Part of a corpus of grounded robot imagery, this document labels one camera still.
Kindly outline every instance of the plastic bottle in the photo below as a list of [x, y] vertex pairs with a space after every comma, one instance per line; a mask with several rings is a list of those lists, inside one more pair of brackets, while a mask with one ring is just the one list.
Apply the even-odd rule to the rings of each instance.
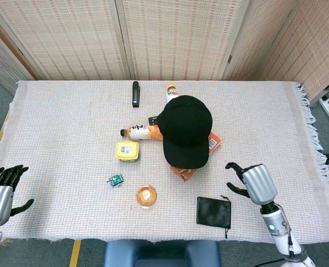
[[163, 140], [157, 125], [131, 125], [127, 129], [122, 129], [121, 136], [129, 137], [131, 140], [157, 139]]
[[166, 88], [166, 102], [168, 103], [170, 100], [179, 96], [178, 90], [175, 85], [168, 85]]

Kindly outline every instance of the cap brim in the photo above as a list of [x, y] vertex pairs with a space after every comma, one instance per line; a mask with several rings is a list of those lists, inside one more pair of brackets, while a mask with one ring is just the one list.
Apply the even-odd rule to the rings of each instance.
[[171, 166], [180, 169], [199, 169], [209, 159], [209, 139], [197, 147], [178, 147], [168, 139], [163, 139], [165, 159]]

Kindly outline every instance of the barcode label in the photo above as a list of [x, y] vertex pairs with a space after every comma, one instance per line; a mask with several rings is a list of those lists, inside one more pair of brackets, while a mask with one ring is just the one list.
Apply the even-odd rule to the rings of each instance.
[[214, 139], [209, 140], [209, 149], [213, 149], [213, 147], [217, 144], [217, 142]]
[[133, 147], [131, 146], [121, 146], [121, 153], [131, 154], [133, 152]]

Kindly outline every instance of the black pouch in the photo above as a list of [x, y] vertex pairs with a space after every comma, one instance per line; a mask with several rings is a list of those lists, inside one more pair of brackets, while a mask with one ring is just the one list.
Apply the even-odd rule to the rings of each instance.
[[227, 238], [231, 228], [231, 201], [225, 196], [221, 197], [225, 200], [198, 196], [197, 224], [225, 228]]

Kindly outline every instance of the orange box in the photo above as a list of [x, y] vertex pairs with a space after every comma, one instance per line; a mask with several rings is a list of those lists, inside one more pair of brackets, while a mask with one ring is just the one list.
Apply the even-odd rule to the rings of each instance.
[[[220, 145], [221, 139], [213, 132], [209, 135], [209, 155]], [[184, 181], [188, 180], [196, 171], [196, 169], [179, 169], [173, 166], [170, 167], [176, 174], [178, 174]]]

